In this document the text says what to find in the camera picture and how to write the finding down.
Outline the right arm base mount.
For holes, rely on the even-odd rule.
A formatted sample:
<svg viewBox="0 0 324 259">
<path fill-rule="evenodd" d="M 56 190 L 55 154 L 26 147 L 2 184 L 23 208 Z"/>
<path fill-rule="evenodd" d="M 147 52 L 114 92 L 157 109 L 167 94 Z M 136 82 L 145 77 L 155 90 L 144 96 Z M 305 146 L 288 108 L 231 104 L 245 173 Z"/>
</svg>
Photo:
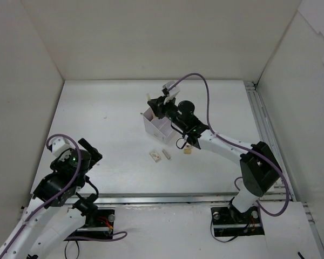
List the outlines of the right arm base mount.
<svg viewBox="0 0 324 259">
<path fill-rule="evenodd" d="M 239 216 L 233 216 L 228 207 L 211 207 L 211 214 L 211 233 L 221 242 L 265 234 L 257 206 Z"/>
</svg>

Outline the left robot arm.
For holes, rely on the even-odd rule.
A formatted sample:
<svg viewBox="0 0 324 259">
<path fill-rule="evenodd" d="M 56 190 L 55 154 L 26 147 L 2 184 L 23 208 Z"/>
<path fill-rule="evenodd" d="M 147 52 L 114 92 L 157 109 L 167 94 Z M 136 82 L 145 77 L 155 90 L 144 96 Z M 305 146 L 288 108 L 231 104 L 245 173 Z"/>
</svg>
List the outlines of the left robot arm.
<svg viewBox="0 0 324 259">
<path fill-rule="evenodd" d="M 0 258 L 46 258 L 78 228 L 97 220 L 99 193 L 82 197 L 78 192 L 90 183 L 86 174 L 103 156 L 84 138 L 74 141 L 64 134 L 50 136 L 46 147 L 55 156 L 52 173 L 33 191 L 25 213 L 0 247 Z"/>
</svg>

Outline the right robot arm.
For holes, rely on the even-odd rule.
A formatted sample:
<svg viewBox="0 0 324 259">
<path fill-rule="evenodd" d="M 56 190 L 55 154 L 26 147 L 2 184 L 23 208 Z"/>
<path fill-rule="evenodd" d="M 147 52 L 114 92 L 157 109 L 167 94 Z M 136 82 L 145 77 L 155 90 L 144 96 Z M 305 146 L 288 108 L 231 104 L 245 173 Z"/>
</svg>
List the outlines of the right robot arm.
<svg viewBox="0 0 324 259">
<path fill-rule="evenodd" d="M 232 221 L 245 219 L 256 200 L 281 178 L 281 168 L 265 142 L 245 144 L 211 131 L 209 125 L 194 115 L 195 106 L 187 100 L 176 105 L 175 98 L 168 100 L 167 96 L 161 96 L 148 100 L 147 104 L 158 119 L 168 119 L 187 144 L 218 154 L 240 166 L 244 187 L 232 199 L 228 209 Z"/>
</svg>

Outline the white three-compartment organizer box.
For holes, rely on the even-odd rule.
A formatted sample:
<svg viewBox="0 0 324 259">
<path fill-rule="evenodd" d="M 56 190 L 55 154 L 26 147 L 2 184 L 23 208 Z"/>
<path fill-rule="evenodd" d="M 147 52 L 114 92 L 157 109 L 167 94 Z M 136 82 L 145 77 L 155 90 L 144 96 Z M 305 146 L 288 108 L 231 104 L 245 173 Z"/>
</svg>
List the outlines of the white three-compartment organizer box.
<svg viewBox="0 0 324 259">
<path fill-rule="evenodd" d="M 158 119 L 151 108 L 143 113 L 143 122 L 145 131 L 164 144 L 168 144 L 177 133 L 168 118 Z"/>
</svg>

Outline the white eraser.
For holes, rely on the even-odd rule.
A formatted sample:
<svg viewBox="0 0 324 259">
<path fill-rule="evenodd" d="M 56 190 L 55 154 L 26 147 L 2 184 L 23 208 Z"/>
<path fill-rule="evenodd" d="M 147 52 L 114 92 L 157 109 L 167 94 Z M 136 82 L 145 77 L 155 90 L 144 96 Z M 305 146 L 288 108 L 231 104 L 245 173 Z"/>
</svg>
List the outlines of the white eraser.
<svg viewBox="0 0 324 259">
<path fill-rule="evenodd" d="M 166 157 L 168 160 L 171 160 L 171 155 L 170 155 L 170 153 L 169 153 L 167 150 L 163 149 L 163 150 L 162 150 L 162 153 L 165 155 L 165 157 Z"/>
</svg>

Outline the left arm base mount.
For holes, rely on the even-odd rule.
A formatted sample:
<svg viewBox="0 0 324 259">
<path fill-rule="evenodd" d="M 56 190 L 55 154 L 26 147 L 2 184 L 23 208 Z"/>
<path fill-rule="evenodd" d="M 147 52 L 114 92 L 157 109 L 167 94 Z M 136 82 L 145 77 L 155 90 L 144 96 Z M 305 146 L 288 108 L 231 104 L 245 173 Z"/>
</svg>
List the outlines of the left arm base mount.
<svg viewBox="0 0 324 259">
<path fill-rule="evenodd" d="M 69 235 L 70 240 L 88 241 L 89 239 L 112 240 L 114 232 L 115 210 L 113 208 L 98 208 L 95 204 L 95 194 L 82 197 L 76 193 L 78 200 L 72 208 L 80 209 L 85 223 Z"/>
</svg>

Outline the staples box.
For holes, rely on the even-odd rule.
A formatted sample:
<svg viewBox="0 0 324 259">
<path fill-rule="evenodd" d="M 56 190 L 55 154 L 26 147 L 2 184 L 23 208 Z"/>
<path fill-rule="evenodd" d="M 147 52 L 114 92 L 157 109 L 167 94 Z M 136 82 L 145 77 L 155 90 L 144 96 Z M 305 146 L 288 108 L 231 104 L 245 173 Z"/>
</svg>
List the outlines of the staples box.
<svg viewBox="0 0 324 259">
<path fill-rule="evenodd" d="M 159 162 L 161 160 L 161 156 L 155 150 L 150 151 L 149 155 L 154 160 L 154 162 Z"/>
</svg>

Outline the aluminium frame rail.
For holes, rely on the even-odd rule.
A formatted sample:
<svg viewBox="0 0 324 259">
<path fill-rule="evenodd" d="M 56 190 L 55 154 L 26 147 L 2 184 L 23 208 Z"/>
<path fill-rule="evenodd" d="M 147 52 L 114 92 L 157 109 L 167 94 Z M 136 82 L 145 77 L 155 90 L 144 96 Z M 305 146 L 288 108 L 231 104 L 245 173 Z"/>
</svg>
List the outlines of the aluminium frame rail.
<svg viewBox="0 0 324 259">
<path fill-rule="evenodd" d="M 271 149 L 273 153 L 275 154 L 277 160 L 279 161 L 279 164 L 286 175 L 286 179 L 288 181 L 288 186 L 289 186 L 289 192 L 290 192 L 290 199 L 291 202 L 297 202 L 297 198 L 295 196 L 294 190 L 292 188 L 291 182 L 289 180 L 289 176 L 287 174 L 287 169 L 285 167 L 283 158 L 280 153 L 279 146 L 277 144 L 275 134 L 273 132 L 273 129 L 271 127 L 271 122 L 270 119 L 267 115 L 267 110 L 264 106 L 264 103 L 262 102 L 262 99 L 260 98 L 260 95 L 257 91 L 257 86 L 254 82 L 252 81 L 244 81 L 244 85 L 248 94 L 248 99 L 252 107 L 252 111 L 254 113 L 254 118 L 256 121 L 256 125 L 259 131 L 260 138 L 264 141 L 269 143 L 271 146 Z M 313 215 L 311 213 L 311 210 L 306 202 L 303 203 L 304 211 L 305 214 L 308 217 L 309 220 L 309 225 L 312 230 L 313 236 L 315 238 L 315 242 L 318 247 L 318 251 L 320 252 L 321 258 L 324 258 L 324 245 L 321 240 L 321 237 L 319 235 L 319 232 L 316 228 L 316 224 L 313 218 Z"/>
</svg>

